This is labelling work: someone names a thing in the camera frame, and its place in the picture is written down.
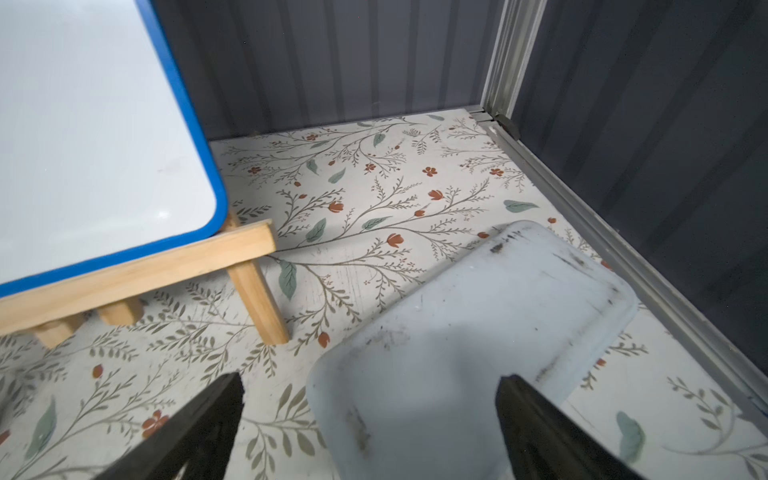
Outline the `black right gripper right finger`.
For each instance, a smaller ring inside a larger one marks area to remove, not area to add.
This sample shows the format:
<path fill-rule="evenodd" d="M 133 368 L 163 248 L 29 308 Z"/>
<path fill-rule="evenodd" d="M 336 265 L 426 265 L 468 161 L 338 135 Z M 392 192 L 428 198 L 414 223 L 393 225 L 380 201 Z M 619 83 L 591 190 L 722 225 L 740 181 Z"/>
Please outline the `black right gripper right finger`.
<path fill-rule="evenodd" d="M 495 408 L 516 479 L 638 479 L 518 375 L 500 379 Z"/>

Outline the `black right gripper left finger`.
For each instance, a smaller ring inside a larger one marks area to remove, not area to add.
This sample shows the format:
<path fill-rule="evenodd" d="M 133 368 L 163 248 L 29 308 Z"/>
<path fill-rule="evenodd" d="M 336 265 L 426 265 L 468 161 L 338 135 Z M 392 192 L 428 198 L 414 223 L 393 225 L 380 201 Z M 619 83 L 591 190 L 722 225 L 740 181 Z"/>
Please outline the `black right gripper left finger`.
<path fill-rule="evenodd" d="M 222 479 L 244 407 L 237 372 L 218 377 L 100 479 Z"/>

